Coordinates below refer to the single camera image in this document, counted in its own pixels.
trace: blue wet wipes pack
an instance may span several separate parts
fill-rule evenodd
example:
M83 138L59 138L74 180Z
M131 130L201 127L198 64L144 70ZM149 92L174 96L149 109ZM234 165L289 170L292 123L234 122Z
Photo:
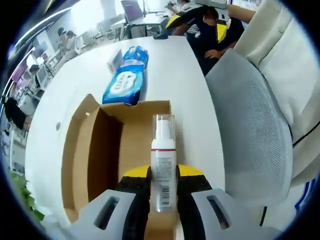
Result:
M103 104L125 103L136 105L144 83L144 65L127 65L120 67L106 88Z
M144 84L144 69L148 64L148 51L132 46L125 53L122 65L108 84L102 104L125 103L136 105Z

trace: cardboard box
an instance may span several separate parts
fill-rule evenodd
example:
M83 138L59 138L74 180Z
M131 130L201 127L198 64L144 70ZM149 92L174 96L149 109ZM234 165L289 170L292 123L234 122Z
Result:
M171 114L170 102L99 105L90 94L82 101L69 125L61 169L63 206L72 223L82 207L114 189L125 172L151 164L155 114ZM165 234L162 239L173 237L175 221L176 214L151 212L145 238L159 236L152 229Z

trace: gray mesh chair back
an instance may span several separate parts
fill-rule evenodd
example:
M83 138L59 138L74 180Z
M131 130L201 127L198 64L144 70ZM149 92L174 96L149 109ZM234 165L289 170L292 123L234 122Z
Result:
M282 201L292 180L292 138L267 81L233 49L205 80L220 129L225 191L250 206Z

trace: spray bottle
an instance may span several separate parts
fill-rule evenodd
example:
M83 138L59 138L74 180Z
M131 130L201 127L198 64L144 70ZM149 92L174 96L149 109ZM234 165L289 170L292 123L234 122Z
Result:
M174 115L153 116L151 196L157 212L177 209L176 130Z

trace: red stripe on bottle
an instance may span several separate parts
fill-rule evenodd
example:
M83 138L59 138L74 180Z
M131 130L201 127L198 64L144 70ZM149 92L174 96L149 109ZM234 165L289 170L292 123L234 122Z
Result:
M175 152L175 149L151 149L151 152Z

